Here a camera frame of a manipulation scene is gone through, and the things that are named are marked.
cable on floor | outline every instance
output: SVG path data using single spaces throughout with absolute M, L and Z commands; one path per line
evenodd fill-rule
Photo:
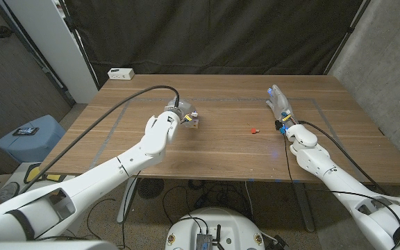
M 251 215 L 252 215 L 252 217 L 253 217 L 253 219 L 254 219 L 253 203 L 252 203 L 252 201 L 251 201 L 251 196 L 249 195 L 249 191 L 248 191 L 248 185 L 247 185 L 247 182 L 246 182 L 246 181 L 244 182 L 244 188 L 246 188 L 246 189 L 247 189 L 247 194 L 248 194 L 249 205 L 250 205 L 250 207 L 251 207 Z

white box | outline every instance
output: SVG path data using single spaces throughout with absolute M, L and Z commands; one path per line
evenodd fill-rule
M 135 75 L 133 69 L 129 68 L 112 68 L 108 72 L 109 79 L 112 80 L 131 80 Z

table leg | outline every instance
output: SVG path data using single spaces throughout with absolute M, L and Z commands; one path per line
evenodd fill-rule
M 303 222 L 305 222 L 305 229 L 312 233 L 315 231 L 315 225 L 310 204 L 308 203 L 308 197 L 306 196 L 305 185 L 303 183 L 293 183 L 292 185 L 302 212 Z
M 128 212 L 129 209 L 129 203 L 131 202 L 132 199 L 132 195 L 135 191 L 135 186 L 137 185 L 137 181 L 135 181 L 135 178 L 129 178 L 126 181 L 126 189 L 124 190 L 124 195 L 123 195 L 123 199 L 122 199 L 122 203 L 119 206 L 119 211 L 118 211 L 118 216 L 117 216 L 117 222 L 118 223 L 122 223 L 123 222 L 123 218 L 126 219 L 126 213 Z M 130 186 L 132 187 L 132 190 L 129 192 L 129 195 L 126 197 L 126 194 L 128 192 L 128 189 L 130 188 Z

black cable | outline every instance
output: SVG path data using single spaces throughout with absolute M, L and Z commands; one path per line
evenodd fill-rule
M 285 135 L 283 135 L 283 140 L 285 141 L 285 155 L 286 155 L 286 164 L 288 166 L 288 174 L 290 175 L 291 183 L 293 183 L 292 177 L 291 177 L 291 171 L 290 171 L 290 161 L 288 160 L 288 146 L 286 145 L 286 136 Z
M 176 99 L 175 99 L 175 103 L 174 106 L 178 107 L 178 103 L 180 101 L 180 96 L 178 95 L 178 92 L 176 89 L 174 89 L 173 87 L 170 86 L 166 86 L 166 85 L 156 85 L 156 86 L 152 86 L 152 87 L 148 87 L 144 90 L 140 90 L 139 92 L 136 92 L 135 94 L 132 94 L 129 97 L 126 97 L 125 99 L 123 99 L 122 101 L 120 101 L 119 103 L 115 104 L 110 110 L 108 110 L 106 113 L 104 113 L 102 116 L 100 116 L 100 118 L 98 118 L 97 121 L 95 121 L 92 125 L 90 125 L 86 130 L 84 130 L 84 132 L 82 132 L 73 142 L 71 142 L 61 153 L 59 153 L 46 167 L 44 167 L 40 173 L 37 174 L 37 176 L 35 176 L 35 178 L 32 179 L 32 181 L 30 181 L 20 192 L 19 194 L 24 193 L 25 191 L 27 191 L 27 189 L 29 189 L 43 174 L 46 173 L 47 170 L 49 170 L 53 164 L 55 164 L 58 160 L 60 160 L 60 158 L 67 153 L 79 140 L 81 140 L 81 138 L 83 138 L 84 135 L 86 135 L 87 133 L 89 133 L 89 131 L 91 131 L 99 122 L 101 122 L 104 118 L 106 118 L 112 111 L 116 110 L 118 107 L 120 107 L 121 105 L 123 105 L 124 103 L 126 103 L 127 101 L 130 101 L 132 98 L 139 96 L 145 92 L 148 92 L 150 90 L 155 90 L 155 89 L 159 89 L 159 88 L 165 88 L 165 89 L 170 89 L 172 91 L 175 92 L 176 94 Z
M 49 236 L 49 237 L 44 237 L 44 238 L 37 239 L 37 241 L 40 241 L 40 240 L 50 240 L 50 239 L 88 240 L 88 239 L 81 238 L 81 237 L 72 237 L 72 236 L 61 235 L 61 236 Z
M 208 226 L 208 224 L 205 222 L 204 219 L 198 218 L 198 217 L 192 217 L 192 216 L 191 216 L 191 217 L 186 217 L 186 218 L 179 219 L 178 221 L 181 222 L 181 221 L 184 221 L 184 220 L 187 220 L 187 219 L 193 219 L 193 220 L 199 219 L 199 220 L 201 220 L 201 221 L 205 224 L 205 226 L 206 226 L 206 234 L 209 234 L 209 226 Z
M 399 223 L 399 226 L 400 226 L 400 219 L 397 216 L 397 214 L 393 211 L 393 209 L 391 209 L 391 207 L 389 207 L 387 204 L 383 203 L 382 201 L 380 201 L 380 200 L 378 200 L 376 198 L 369 197 L 368 195 L 358 194 L 358 193 L 353 193 L 353 192 L 332 191 L 332 190 L 306 190 L 306 191 L 332 192 L 332 193 L 336 193 L 336 194 L 352 194 L 352 195 L 357 195 L 357 196 L 360 196 L 360 197 L 365 197 L 365 198 L 371 199 L 373 201 L 379 202 L 382 205 L 384 205 L 396 217 L 396 220 L 397 220 L 397 222 Z M 400 244 L 400 239 L 392 249 L 396 249 L 399 246 L 399 244 Z
M 253 221 L 253 215 L 251 214 L 251 207 L 250 207 L 250 205 L 249 205 L 249 202 L 248 202 L 247 198 L 246 198 L 241 192 L 239 192 L 239 191 L 237 190 L 237 188 L 236 188 L 234 185 L 232 185 L 232 184 L 220 183 L 220 182 L 219 182 L 219 183 L 216 183 L 216 182 L 217 182 L 217 181 L 215 181 L 215 182 L 206 182 L 206 183 L 214 183 L 214 185 L 213 185 L 212 187 L 210 187 L 210 188 L 208 189 L 207 192 L 205 192 L 205 190 L 203 189 L 203 195 L 204 195 L 204 197 L 206 198 L 206 200 L 209 201 L 210 205 L 214 205 L 214 206 L 215 206 L 215 205 L 226 206 L 227 208 L 230 208 L 230 209 L 232 209 L 232 210 L 234 210 L 234 211 L 239 211 L 239 213 L 245 215 L 246 217 L 248 217 L 249 219 L 251 219 L 251 220 Z M 226 191 L 226 190 L 224 190 L 224 188 L 223 188 L 224 186 L 226 186 L 226 187 L 231 187 L 231 188 L 233 188 L 233 190 L 228 190 L 228 191 Z M 213 190 L 215 187 L 221 187 L 222 190 Z M 228 192 L 234 192 L 234 193 L 238 194 L 238 196 L 239 196 L 240 198 L 242 198 L 242 200 L 243 200 L 243 210 L 244 210 L 244 211 L 242 212 L 241 210 L 232 207 L 229 203 L 220 202 L 220 200 L 217 198 L 217 197 L 219 196 L 219 194 L 217 194 L 217 196 L 216 196 L 216 200 L 217 200 L 218 202 L 211 201 L 211 200 L 209 199 L 209 197 L 208 197 L 208 195 L 210 194 L 210 192 L 218 192 L 218 193 L 223 192 L 226 196 L 228 196 Z
M 348 160 L 351 161 L 351 163 L 353 163 L 353 165 L 365 176 L 367 177 L 367 179 L 373 183 L 373 185 L 378 188 L 383 194 L 389 195 L 383 188 L 380 187 L 380 185 L 374 181 L 374 179 L 372 177 L 370 177 L 363 169 L 362 167 L 360 167 L 358 165 L 358 163 L 356 163 L 353 158 L 339 145 L 338 142 L 336 142 L 328 133 L 326 133 L 325 131 L 323 131 L 321 128 L 319 128 L 318 126 L 315 126 L 314 124 L 311 124 L 310 122 L 306 122 L 306 121 L 299 121 L 299 124 L 307 124 L 312 126 L 313 128 L 316 128 L 318 131 L 320 131 L 321 133 L 323 133 L 328 139 L 330 139 L 339 149 L 340 151 L 348 158 Z
M 397 247 L 399 247 L 399 245 L 400 245 L 400 238 L 399 241 L 395 244 L 395 246 L 391 250 L 395 250 Z
M 75 233 L 74 233 L 74 232 L 70 231 L 69 229 L 66 229 L 66 231 L 69 231 L 69 233 L 71 233 L 71 234 L 72 234 L 72 236 L 76 237 L 76 235 L 75 235 Z
M 128 188 L 128 192 L 126 192 L 126 198 L 124 199 L 124 205 L 123 205 L 123 221 L 122 221 L 122 235 L 123 235 L 123 245 L 117 245 L 117 247 L 121 247 L 123 249 L 127 248 L 129 250 L 131 250 L 130 247 L 126 246 L 126 236 L 124 235 L 124 222 L 126 222 L 126 203 L 128 200 L 128 196 L 129 196 L 129 192 L 131 191 L 132 187 L 133 187 L 133 183 L 137 182 L 138 176 L 140 175 L 141 171 L 139 171 L 137 173 L 137 175 L 135 176 L 135 178 L 133 179 L 131 186 L 129 186 Z
M 174 189 L 176 189 L 176 188 L 183 188 L 183 189 L 185 190 L 185 194 L 186 194 L 186 206 L 187 206 L 187 210 L 188 210 L 187 213 L 188 213 L 188 215 L 190 216 L 190 218 L 193 218 L 193 216 L 191 216 L 191 214 L 190 214 L 191 208 L 189 207 L 188 198 L 187 198 L 187 197 L 188 197 L 188 190 L 186 189 L 186 187 L 183 187 L 183 186 L 180 186 L 180 185 L 175 186 L 175 187 L 169 189 L 168 191 L 166 191 L 166 193 L 165 193 L 165 195 L 163 195 L 163 199 L 162 199 L 163 211 L 165 211 L 165 215 L 166 215 L 167 219 L 169 220 L 169 222 L 171 223 L 171 226 L 174 225 L 174 223 L 172 222 L 171 218 L 169 217 L 169 214 L 168 214 L 167 211 L 166 211 L 166 207 L 165 207 L 165 198 L 166 198 L 167 194 L 169 194 L 170 191 L 172 191 L 172 190 L 174 190 Z M 195 221 L 195 222 L 197 223 L 197 225 L 199 226 L 199 228 L 200 228 L 200 233 L 202 233 L 202 232 L 201 232 L 201 226 L 200 226 L 199 222 L 198 222 L 196 219 L 194 219 L 194 221 Z M 208 233 L 208 231 L 209 231 L 209 228 L 208 228 L 208 225 L 206 225 L 206 233 Z
M 98 201 L 97 204 L 95 204 L 95 206 L 93 206 L 93 207 L 90 209 L 89 215 L 87 216 L 87 221 L 86 221 L 86 226 L 88 227 L 87 229 L 88 229 L 89 232 L 90 232 L 93 236 L 95 236 L 98 240 L 102 240 L 102 239 L 101 239 L 101 237 L 99 237 L 96 233 L 94 233 L 94 232 L 92 231 L 92 229 L 90 229 L 90 227 L 89 227 L 89 220 L 90 220 L 90 214 L 92 213 L 92 211 L 94 210 L 94 208 L 95 208 L 98 204 L 100 204 L 101 202 L 104 202 L 104 201 L 115 201 L 115 199 L 109 198 L 109 199 L 104 199 L 104 200 Z

white robotic arm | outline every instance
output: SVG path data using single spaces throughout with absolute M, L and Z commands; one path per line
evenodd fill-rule
M 268 92 L 277 95 L 274 99 L 286 100 L 276 85 L 273 85 Z M 394 248 L 400 241 L 400 198 L 372 192 L 338 167 L 331 160 L 328 151 L 317 143 L 316 135 L 294 121 L 292 112 L 288 112 L 291 111 L 291 106 L 285 102 L 282 105 L 283 107 L 276 109 L 270 107 L 273 111 L 282 110 L 279 119 L 282 124 L 279 129 L 290 142 L 293 142 L 290 150 L 297 157 L 299 166 L 314 174 L 329 190 L 334 191 L 336 198 L 351 213 L 374 248 L 387 250 Z
M 180 118 L 165 111 L 147 122 L 134 147 L 72 180 L 23 193 L 0 205 L 0 241 L 25 241 L 62 234 L 92 203 L 165 156 Z

